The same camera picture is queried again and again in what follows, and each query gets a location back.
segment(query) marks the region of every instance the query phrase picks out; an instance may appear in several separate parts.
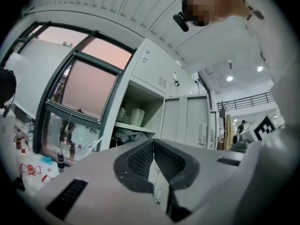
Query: vent slot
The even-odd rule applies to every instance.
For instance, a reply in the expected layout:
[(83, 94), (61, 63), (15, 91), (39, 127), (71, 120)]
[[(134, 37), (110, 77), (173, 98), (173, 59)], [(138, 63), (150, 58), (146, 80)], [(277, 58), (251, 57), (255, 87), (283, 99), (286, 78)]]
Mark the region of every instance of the vent slot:
[(69, 186), (47, 207), (48, 212), (63, 220), (88, 183), (74, 179)]
[(165, 79), (163, 79), (162, 77), (159, 77), (158, 84), (164, 88), (167, 87), (167, 81)]
[(240, 165), (240, 161), (232, 160), (232, 159), (228, 159), (228, 158), (224, 158), (224, 157), (219, 158), (217, 160), (217, 162), (224, 163), (224, 164), (231, 165), (231, 166), (236, 166), (236, 167), (238, 165)]

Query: metal railing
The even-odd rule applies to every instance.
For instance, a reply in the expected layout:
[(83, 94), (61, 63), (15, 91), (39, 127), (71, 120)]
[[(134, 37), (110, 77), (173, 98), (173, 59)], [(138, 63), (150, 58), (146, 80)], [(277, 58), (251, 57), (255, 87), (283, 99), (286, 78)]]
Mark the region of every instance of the metal railing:
[[(271, 103), (271, 102), (274, 102), (274, 98), (269, 92), (265, 92), (255, 96), (244, 97), (241, 99), (223, 102), (223, 105), (224, 107), (226, 107), (226, 110), (229, 111), (229, 110), (237, 110), (246, 107), (253, 107), (253, 106), (257, 106), (265, 103)], [(222, 103), (217, 103), (218, 111), (220, 111), (221, 107), (222, 107)]]

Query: white container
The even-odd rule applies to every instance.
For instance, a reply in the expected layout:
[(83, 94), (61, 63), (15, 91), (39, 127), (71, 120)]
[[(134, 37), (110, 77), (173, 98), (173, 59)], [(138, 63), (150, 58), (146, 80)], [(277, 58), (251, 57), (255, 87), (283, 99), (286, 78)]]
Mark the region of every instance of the white container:
[(134, 108), (132, 109), (131, 114), (131, 125), (140, 126), (144, 118), (145, 111), (141, 109)]

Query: black mesh vent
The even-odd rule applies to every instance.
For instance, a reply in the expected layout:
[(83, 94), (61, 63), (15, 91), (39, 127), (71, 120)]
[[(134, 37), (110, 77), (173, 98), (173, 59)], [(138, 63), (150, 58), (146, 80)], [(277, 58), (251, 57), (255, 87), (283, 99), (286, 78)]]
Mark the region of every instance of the black mesh vent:
[(158, 143), (154, 145), (154, 154), (154, 159), (167, 181), (180, 173), (186, 165), (184, 159)]
[(74, 179), (70, 185), (47, 207), (47, 210), (54, 216), (63, 220), (87, 184), (88, 183), (86, 181)]
[(238, 165), (240, 165), (240, 161), (232, 160), (232, 159), (228, 159), (228, 158), (224, 158), (224, 157), (219, 158), (217, 160), (217, 162), (228, 164), (228, 165), (231, 165), (231, 166), (238, 166)]
[(128, 167), (137, 175), (148, 179), (153, 161), (153, 144), (150, 143), (128, 159)]

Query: open shelf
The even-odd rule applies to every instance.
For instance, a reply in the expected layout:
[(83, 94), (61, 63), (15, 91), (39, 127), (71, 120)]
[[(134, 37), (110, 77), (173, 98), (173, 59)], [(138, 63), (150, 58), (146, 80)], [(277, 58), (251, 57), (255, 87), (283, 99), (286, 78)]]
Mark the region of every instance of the open shelf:
[(152, 129), (129, 125), (129, 124), (121, 123), (121, 122), (116, 122), (114, 125), (115, 125), (115, 127), (119, 127), (119, 128), (126, 128), (126, 129), (141, 131), (141, 132), (145, 132), (145, 133), (155, 133), (155, 131)]

